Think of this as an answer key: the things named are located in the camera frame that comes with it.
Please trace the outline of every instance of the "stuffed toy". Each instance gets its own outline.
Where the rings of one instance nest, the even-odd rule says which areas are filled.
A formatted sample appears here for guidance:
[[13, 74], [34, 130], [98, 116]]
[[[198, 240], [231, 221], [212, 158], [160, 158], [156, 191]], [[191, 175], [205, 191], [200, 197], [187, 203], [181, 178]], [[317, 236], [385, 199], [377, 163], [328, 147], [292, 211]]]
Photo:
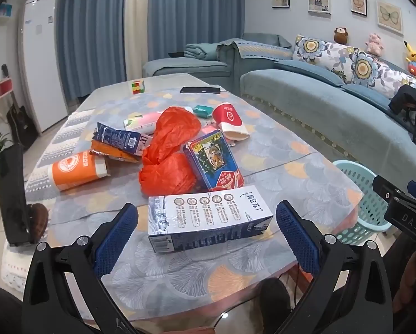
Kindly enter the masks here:
[[407, 41], [405, 41], [405, 45], [408, 48], [408, 54], [406, 56], [406, 61], [408, 64], [409, 72], [416, 76], [416, 51], [412, 49]]
[[366, 42], [367, 51], [370, 54], [380, 57], [383, 54], [384, 46], [381, 45], [381, 37], [378, 34], [370, 34], [369, 41]]
[[333, 40], [341, 45], [347, 45], [347, 37], [349, 36], [349, 33], [347, 32], [346, 28], [336, 28], [335, 29], [335, 36], [333, 37]]

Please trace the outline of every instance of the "patterned tablecloth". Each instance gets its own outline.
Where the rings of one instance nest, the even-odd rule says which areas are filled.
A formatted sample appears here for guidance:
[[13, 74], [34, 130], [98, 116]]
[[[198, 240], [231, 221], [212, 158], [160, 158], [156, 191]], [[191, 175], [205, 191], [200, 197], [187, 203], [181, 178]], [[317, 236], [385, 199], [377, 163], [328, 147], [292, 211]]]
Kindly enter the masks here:
[[[249, 139], [232, 148], [245, 183], [258, 188], [273, 212], [287, 199], [323, 233], [353, 226], [357, 217], [354, 208], [362, 193], [319, 152], [228, 92], [181, 94], [179, 90], [138, 94], [70, 116], [26, 185], [27, 201], [42, 202], [50, 210], [44, 237], [50, 245], [68, 245], [80, 235], [91, 235], [126, 202], [138, 207], [147, 202], [139, 189], [140, 163], [110, 162], [111, 177], [66, 192], [59, 193], [50, 186], [47, 165], [88, 149], [97, 121], [121, 129], [123, 120], [137, 113], [162, 111], [172, 105], [216, 106], [226, 101], [235, 106], [251, 133]], [[102, 278], [130, 320], [172, 315], [219, 302], [288, 269], [295, 261], [275, 220], [258, 237], [160, 255], [154, 254], [147, 238], [147, 207], [139, 207], [139, 215], [138, 227], [112, 273]], [[2, 259], [3, 280], [19, 290], [23, 290], [32, 254], [21, 250], [6, 247]], [[83, 318], [91, 318], [80, 304], [82, 299], [77, 302]]]

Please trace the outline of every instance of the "teal packet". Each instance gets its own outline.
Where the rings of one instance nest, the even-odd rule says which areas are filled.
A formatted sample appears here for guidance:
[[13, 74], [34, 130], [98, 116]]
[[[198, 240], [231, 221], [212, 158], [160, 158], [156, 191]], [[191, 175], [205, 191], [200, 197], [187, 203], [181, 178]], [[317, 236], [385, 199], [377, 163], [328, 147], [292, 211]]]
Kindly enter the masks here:
[[121, 149], [124, 152], [141, 156], [144, 148], [150, 144], [152, 137], [138, 132], [114, 129], [98, 122], [93, 139]]
[[207, 107], [205, 105], [197, 105], [193, 108], [193, 112], [196, 117], [205, 119], [212, 115], [213, 110], [214, 109], [212, 107]]

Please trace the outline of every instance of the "light green plastic basket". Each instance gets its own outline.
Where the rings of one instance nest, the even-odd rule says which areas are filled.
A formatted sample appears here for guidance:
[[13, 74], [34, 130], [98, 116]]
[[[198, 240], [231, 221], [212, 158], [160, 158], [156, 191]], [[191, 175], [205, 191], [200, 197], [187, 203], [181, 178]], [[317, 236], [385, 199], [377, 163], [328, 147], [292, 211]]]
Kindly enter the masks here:
[[358, 222], [351, 229], [340, 232], [336, 237], [345, 244], [358, 245], [377, 232], [387, 231], [391, 224], [385, 220], [388, 203], [372, 189], [376, 174], [364, 166], [351, 161], [335, 161], [333, 164], [348, 176], [363, 192], [359, 202]]

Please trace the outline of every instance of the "blue curtain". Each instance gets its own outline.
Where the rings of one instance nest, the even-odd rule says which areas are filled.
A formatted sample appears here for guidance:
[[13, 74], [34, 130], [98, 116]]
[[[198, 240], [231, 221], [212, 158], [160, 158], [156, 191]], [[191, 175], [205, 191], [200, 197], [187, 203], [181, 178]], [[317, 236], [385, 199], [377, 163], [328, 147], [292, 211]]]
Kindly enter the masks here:
[[149, 0], [149, 60], [188, 43], [218, 43], [244, 32], [244, 0]]
[[126, 81], [124, 0], [57, 0], [56, 47], [68, 102]]

